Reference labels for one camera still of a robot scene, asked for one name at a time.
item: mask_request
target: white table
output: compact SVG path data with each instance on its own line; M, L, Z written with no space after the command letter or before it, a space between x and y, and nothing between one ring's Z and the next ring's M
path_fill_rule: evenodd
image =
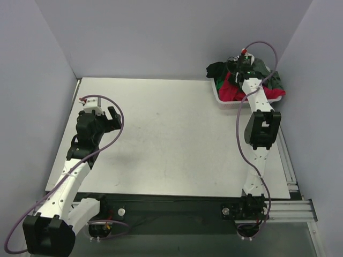
M241 196L248 167L235 139L237 110L218 109L210 81L83 78L76 99L88 94L117 102L125 127L117 143L100 153L79 192ZM103 100L103 110L107 106ZM80 110L76 101L47 191L61 174ZM250 115L249 109L242 111L241 134ZM105 134L100 147L116 133ZM290 198L276 143L267 159L265 180L272 198Z

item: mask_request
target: pile of clothes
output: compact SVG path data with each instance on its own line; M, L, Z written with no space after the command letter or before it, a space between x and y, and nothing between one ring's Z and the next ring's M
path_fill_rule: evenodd
M245 93L240 89L239 85L234 83L235 74L230 72L230 70L234 70L235 65L235 60L228 60L225 63L212 63L206 68L206 77L214 79L219 99L224 102L241 101L245 97ZM258 58L255 58L252 69L259 73L262 78L266 78L271 73L264 62ZM267 99L276 99L279 96L286 95L277 71L269 80L265 81L263 89Z

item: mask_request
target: plastic basket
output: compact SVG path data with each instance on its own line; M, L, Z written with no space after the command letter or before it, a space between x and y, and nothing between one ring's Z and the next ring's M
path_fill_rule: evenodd
M214 97L218 103L218 107L221 110L228 110L228 109L238 109L240 106L240 101L230 101L230 102L224 102L222 100L219 99L218 93L217 93L217 88L215 87L215 82L214 79L211 79L211 83L212 83L212 89L213 89L213 93L214 93ZM273 102L278 102L280 101L282 98L282 96L279 96L276 99L268 99L269 103L273 103ZM250 108L249 106L249 102L245 101L243 103L243 108Z

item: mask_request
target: red cloth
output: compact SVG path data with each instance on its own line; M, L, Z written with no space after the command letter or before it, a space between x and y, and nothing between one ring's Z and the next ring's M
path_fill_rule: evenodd
M231 73L228 72L223 85L219 89L219 99L224 102L241 101L245 97L245 93L241 91L237 86L230 84L230 82L228 81L230 75ZM280 95L286 95L286 92L279 88L269 89L263 86L263 90L266 94L267 99L276 99Z

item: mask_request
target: white wall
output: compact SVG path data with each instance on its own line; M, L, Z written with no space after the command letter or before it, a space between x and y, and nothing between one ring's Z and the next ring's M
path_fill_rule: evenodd
M36 2L77 77L203 79L252 41L281 55L312 0Z
M329 256L343 251L343 2L314 0L282 56L282 128Z
M0 1L0 241L44 193L76 79L34 0ZM19 227L12 250L23 246ZM6 254L1 249L0 256Z

